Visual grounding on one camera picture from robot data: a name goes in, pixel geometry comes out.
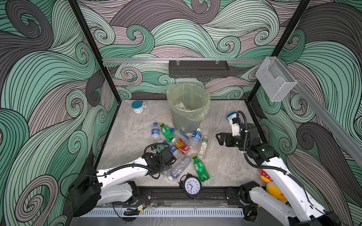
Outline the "pepsi label clear bottle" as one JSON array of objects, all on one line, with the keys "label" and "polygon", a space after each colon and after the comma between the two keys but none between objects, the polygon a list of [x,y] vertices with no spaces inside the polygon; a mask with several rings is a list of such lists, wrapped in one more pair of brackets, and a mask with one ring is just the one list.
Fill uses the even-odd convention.
[{"label": "pepsi label clear bottle", "polygon": [[170,146],[169,147],[169,150],[172,152],[173,156],[176,158],[176,159],[179,159],[180,157],[183,156],[183,153],[182,151],[180,151],[178,148],[176,148],[174,145]]}]

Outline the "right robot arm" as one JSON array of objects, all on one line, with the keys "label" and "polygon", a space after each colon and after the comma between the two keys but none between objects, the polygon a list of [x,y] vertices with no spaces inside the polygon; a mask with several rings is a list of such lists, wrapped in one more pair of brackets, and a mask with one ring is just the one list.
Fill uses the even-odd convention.
[{"label": "right robot arm", "polygon": [[256,126],[233,124],[231,133],[218,133],[216,139],[221,146],[239,149],[249,165],[264,170],[286,197],[281,201],[272,196],[258,183],[251,181],[240,187],[240,199],[246,204],[263,207],[285,226],[340,226],[338,215],[327,211],[286,167],[277,151],[262,143]]}]

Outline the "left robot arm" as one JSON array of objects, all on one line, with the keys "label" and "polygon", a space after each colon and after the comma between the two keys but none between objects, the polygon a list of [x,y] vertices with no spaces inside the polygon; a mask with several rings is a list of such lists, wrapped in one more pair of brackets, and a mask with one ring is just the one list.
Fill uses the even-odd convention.
[{"label": "left robot arm", "polygon": [[136,160],[118,167],[96,170],[87,167],[68,187],[73,217],[92,211],[96,206],[113,202],[132,204],[140,193],[135,178],[154,176],[176,162],[167,145],[159,153],[145,152]]}]

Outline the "clear bottle green label tea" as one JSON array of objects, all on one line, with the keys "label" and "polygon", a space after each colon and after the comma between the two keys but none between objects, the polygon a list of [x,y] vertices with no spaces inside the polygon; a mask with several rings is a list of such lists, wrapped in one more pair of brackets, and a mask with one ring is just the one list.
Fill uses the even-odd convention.
[{"label": "clear bottle green label tea", "polygon": [[206,150],[207,150],[207,146],[208,146],[208,140],[209,140],[209,136],[208,135],[203,135],[202,140],[201,140],[201,145],[200,145],[200,149],[199,149],[199,153],[198,153],[198,157],[200,159],[205,158],[206,156]]}]

